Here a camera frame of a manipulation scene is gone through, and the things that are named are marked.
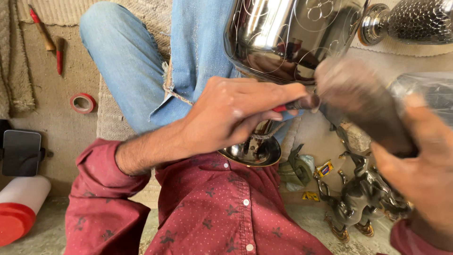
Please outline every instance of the knee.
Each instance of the knee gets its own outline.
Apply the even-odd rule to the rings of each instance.
[[[94,35],[103,36],[115,22],[121,20],[125,8],[119,4],[101,1],[93,4],[80,18],[79,31],[82,41],[84,38]]]

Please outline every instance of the smartphone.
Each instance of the smartphone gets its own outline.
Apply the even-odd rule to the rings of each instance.
[[[27,130],[6,130],[3,134],[2,174],[32,177],[38,174],[41,134]]]

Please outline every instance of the chrome vase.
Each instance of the chrome vase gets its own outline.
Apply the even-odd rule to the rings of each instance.
[[[318,64],[347,51],[367,6],[367,0],[236,0],[225,27],[225,54],[247,77],[313,85]],[[272,126],[260,123],[254,134],[269,134]],[[252,136],[219,152],[256,167],[281,157],[274,137]]]

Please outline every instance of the red shirt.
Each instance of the red shirt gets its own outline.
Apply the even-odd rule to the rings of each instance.
[[[66,212],[67,255],[138,253],[149,208],[127,198],[150,175],[121,172],[115,162],[119,144],[97,139],[76,160],[80,174]],[[213,152],[157,171],[159,231],[145,254],[332,254],[286,214],[277,169],[246,167]],[[406,224],[397,226],[396,249],[423,254],[411,252],[414,234]],[[434,254],[428,244],[417,245],[417,251],[428,247]]]

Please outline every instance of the hand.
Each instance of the hand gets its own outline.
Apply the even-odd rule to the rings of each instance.
[[[272,108],[307,94],[300,83],[277,85],[252,78],[212,77],[182,119],[182,136],[193,155],[244,142],[261,121],[282,120]]]
[[[425,107],[421,96],[408,96],[406,104],[407,127],[420,149],[418,157],[396,158],[377,143],[371,149],[379,172],[421,216],[414,217],[414,232],[440,249],[452,250],[453,132]]]

